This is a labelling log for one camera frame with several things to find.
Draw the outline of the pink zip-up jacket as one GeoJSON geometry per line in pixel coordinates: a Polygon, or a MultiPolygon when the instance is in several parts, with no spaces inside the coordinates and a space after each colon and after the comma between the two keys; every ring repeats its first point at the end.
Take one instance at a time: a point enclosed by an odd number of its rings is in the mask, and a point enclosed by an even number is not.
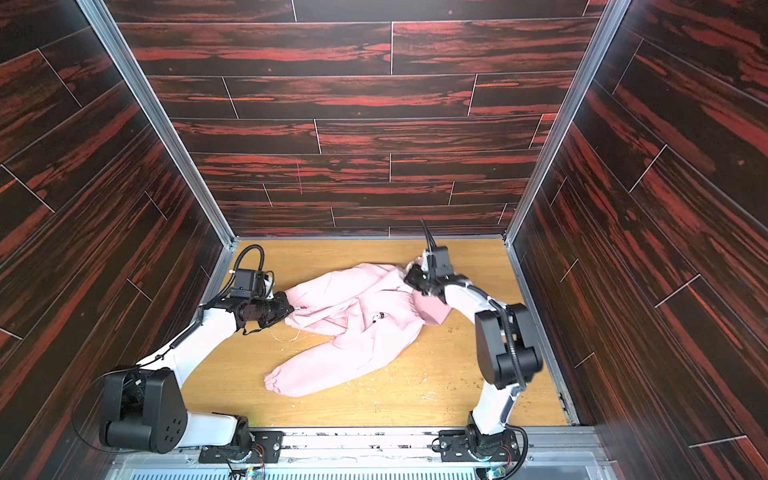
{"type": "Polygon", "coordinates": [[[387,366],[423,327],[441,325],[451,308],[404,278],[399,266],[362,263],[287,290],[294,311],[285,324],[331,340],[277,366],[265,388],[302,397],[341,385],[387,366]]]}

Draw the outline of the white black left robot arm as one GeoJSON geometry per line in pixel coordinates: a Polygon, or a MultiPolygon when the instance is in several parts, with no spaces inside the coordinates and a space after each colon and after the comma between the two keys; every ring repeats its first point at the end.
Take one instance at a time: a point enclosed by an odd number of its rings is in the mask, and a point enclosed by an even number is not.
{"type": "Polygon", "coordinates": [[[278,291],[266,299],[227,297],[198,307],[195,321],[138,364],[105,375],[99,441],[111,448],[165,454],[178,448],[221,449],[237,460],[253,450],[243,416],[193,412],[181,389],[222,342],[247,324],[269,328],[294,311],[278,291]]]}

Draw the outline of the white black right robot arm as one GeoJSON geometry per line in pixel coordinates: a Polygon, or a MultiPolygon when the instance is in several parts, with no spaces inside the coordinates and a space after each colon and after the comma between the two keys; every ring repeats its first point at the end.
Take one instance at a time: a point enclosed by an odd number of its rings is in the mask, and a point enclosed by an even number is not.
{"type": "Polygon", "coordinates": [[[439,451],[446,461],[518,463],[518,428],[508,424],[518,397],[543,369],[532,313],[523,304],[501,302],[460,275],[438,277],[412,263],[404,282],[434,297],[473,322],[476,358],[484,380],[480,399],[463,431],[443,430],[439,451]]]}

